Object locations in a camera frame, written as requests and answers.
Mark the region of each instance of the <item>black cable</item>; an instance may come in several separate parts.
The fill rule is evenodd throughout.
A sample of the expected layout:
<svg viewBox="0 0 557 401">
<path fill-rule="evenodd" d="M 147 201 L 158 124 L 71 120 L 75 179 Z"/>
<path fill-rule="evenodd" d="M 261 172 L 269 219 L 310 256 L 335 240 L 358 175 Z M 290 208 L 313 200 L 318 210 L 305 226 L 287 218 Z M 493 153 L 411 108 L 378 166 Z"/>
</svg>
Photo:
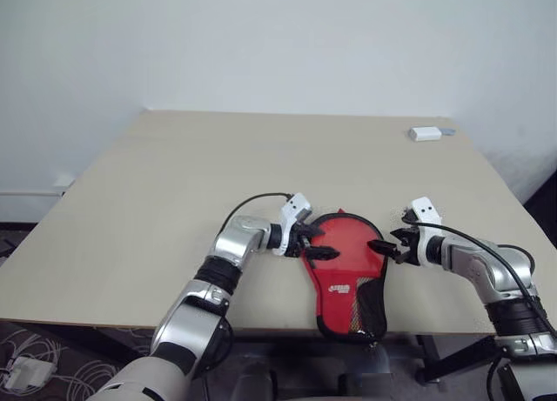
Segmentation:
<svg viewBox="0 0 557 401">
<path fill-rule="evenodd" d="M 209 397 L 209 380 L 207 379 L 207 374 L 203 376 L 203 398 L 205 401 L 211 401 L 211 397 Z"/>
<path fill-rule="evenodd" d="M 531 274 L 534 273 L 534 271 L 536 270 L 536 261 L 534 260 L 534 256 L 532 256 L 529 251 L 527 251 L 526 249 L 522 249 L 519 246 L 515 246 L 514 244 L 497 244 L 497 245 L 503 249 L 507 247 L 508 249 L 515 249 L 516 251 L 521 251 L 522 253 L 524 253 L 528 258 L 528 260 L 530 261 L 530 273 Z"/>
<path fill-rule="evenodd" d="M 489 398 L 489 401 L 494 401 L 493 393 L 491 391 L 491 384 L 493 382 L 493 375 L 495 373 L 495 370 L 497 369 L 497 366 L 499 365 L 499 362 L 501 361 L 502 358 L 503 358 L 503 353 L 497 355 L 497 357 L 491 363 L 491 366 L 489 366 L 489 371 L 487 371 L 486 389 L 487 389 L 487 397 Z"/>
<path fill-rule="evenodd" d="M 220 227 L 220 230 L 218 231 L 217 236 L 220 233 L 223 232 L 226 225 L 228 224 L 228 222 L 230 221 L 232 216 L 236 213 L 236 211 L 238 211 L 240 208 L 242 208 L 244 205 L 246 205 L 250 201 L 253 201 L 254 199 L 258 199 L 258 198 L 262 198 L 262 197 L 285 197 L 286 200 L 289 200 L 290 198 L 293 197 L 293 194 L 287 194 L 286 192 L 266 192 L 265 194 L 254 195 L 253 197 L 247 198 L 246 200 L 242 201 L 240 204 L 236 205 L 234 210 L 232 210 L 230 212 L 230 214 L 228 214 L 228 217 L 225 219 L 225 221 L 223 222 L 223 225 Z"/>
<path fill-rule="evenodd" d="M 520 280 L 520 277 L 518 276 L 516 271 L 513 269 L 513 266 L 511 266 L 510 263 L 508 263 L 503 257 L 501 257 L 501 255 L 499 253 L 497 253 L 493 249 L 491 249 L 488 246 L 486 246 L 485 244 L 483 244 L 477 238 L 474 238 L 472 236 L 468 236 L 466 233 L 463 233 L 462 231 L 458 231 L 458 230 L 453 229 L 451 227 L 446 227 L 445 225 L 432 224 L 432 223 L 420 223 L 420 222 L 417 222 L 417 221 L 408 220 L 405 217 L 402 217 L 402 221 L 404 223 L 410 224 L 410 225 L 418 225 L 418 226 L 422 226 L 422 227 L 432 227 L 434 229 L 444 230 L 444 231 L 448 231 L 450 233 L 456 234 L 457 236 L 461 236 L 461 237 L 465 238 L 466 240 L 474 243 L 476 246 L 480 247 L 481 249 L 483 249 L 484 251 L 489 253 L 491 256 L 495 257 L 499 262 L 501 262 L 501 264 L 503 266 L 505 266 L 508 273 L 511 274 L 511 277 L 513 277 L 514 282 L 516 282 L 516 284 L 518 285 L 518 287 L 520 289 L 520 292 L 522 293 L 522 296 L 528 301 L 528 303 L 530 303 L 530 305 L 532 307 L 532 310 L 536 313 L 536 316 L 538 316 L 540 321 L 547 327 L 547 329 L 549 330 L 551 335 L 554 338 L 557 338 L 557 331 L 553 328 L 551 323 L 549 323 L 549 320 L 543 315 L 543 313 L 541 312 L 540 308 L 538 307 L 538 305 L 536 304 L 536 302 L 534 301 L 532 296 L 528 293 L 528 290 L 527 290 L 526 286 Z"/>
</svg>

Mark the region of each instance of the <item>table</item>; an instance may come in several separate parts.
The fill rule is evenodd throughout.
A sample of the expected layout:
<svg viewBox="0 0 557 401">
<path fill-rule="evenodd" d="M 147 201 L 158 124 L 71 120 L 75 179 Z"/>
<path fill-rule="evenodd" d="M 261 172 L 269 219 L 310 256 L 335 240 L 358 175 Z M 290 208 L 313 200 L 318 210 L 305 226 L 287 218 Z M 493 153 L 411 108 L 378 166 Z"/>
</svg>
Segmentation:
<svg viewBox="0 0 557 401">
<path fill-rule="evenodd" d="M 414 143 L 417 125 L 457 129 Z M 151 111 L 73 184 L 0 267 L 0 318 L 154 327 L 229 210 L 267 191 L 302 191 L 314 214 L 357 213 L 386 235 L 401 210 L 428 196 L 446 225 L 517 244 L 557 323 L 557 251 L 471 141 L 441 117 L 298 116 Z M 245 214 L 277 220 L 280 198 Z M 232 300 L 236 329 L 316 329 L 302 263 L 255 257 Z M 389 331 L 491 333 L 473 287 L 442 269 L 389 266 Z"/>
</svg>

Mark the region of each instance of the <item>white wall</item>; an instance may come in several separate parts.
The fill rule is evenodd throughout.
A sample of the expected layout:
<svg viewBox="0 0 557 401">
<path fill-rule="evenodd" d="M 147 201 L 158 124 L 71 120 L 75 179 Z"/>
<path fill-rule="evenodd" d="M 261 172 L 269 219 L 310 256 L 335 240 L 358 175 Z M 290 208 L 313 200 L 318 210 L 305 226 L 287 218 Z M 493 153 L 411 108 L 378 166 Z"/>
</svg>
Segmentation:
<svg viewBox="0 0 557 401">
<path fill-rule="evenodd" d="M 524 201 L 557 167 L 555 5 L 0 0 L 0 190 L 78 174 L 150 107 L 450 116 Z"/>
</svg>

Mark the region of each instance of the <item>beige table top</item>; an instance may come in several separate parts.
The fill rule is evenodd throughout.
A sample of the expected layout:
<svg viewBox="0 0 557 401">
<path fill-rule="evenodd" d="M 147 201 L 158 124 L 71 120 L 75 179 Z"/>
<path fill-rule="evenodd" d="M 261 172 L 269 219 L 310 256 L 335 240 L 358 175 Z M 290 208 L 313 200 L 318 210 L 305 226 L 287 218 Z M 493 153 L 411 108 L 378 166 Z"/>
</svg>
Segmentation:
<svg viewBox="0 0 557 401">
<path fill-rule="evenodd" d="M 314 214 L 346 211 L 388 239 L 428 196 L 446 225 L 517 244 L 557 323 L 557 252 L 461 130 L 414 143 L 447 119 L 153 111 L 74 183 L 0 267 L 0 317 L 155 326 L 203 262 L 229 210 L 266 191 L 302 191 Z M 278 220 L 281 198 L 244 213 Z M 314 330 L 315 292 L 297 259 L 256 256 L 232 300 L 237 328 Z M 390 262 L 390 331 L 492 332 L 473 287 L 442 269 Z"/>
</svg>

